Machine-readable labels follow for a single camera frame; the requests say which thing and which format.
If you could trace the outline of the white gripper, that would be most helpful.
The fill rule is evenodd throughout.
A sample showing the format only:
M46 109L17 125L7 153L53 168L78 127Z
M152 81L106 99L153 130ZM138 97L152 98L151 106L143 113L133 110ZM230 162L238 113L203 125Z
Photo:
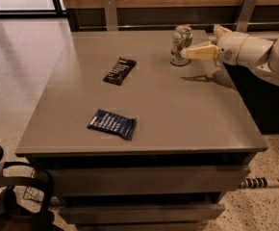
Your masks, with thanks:
M181 56L191 60L215 60L225 64L236 65L238 55L248 34L231 32L219 24L214 25L214 34L218 39L217 45L191 46L181 51Z

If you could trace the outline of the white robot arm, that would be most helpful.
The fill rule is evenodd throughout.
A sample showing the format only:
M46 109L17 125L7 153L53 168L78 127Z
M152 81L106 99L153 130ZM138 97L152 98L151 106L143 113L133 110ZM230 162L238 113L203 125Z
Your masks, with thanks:
M246 67L259 79L279 86L279 38L276 41L252 37L214 26L217 43L204 42L182 50L190 60L218 60L228 65Z

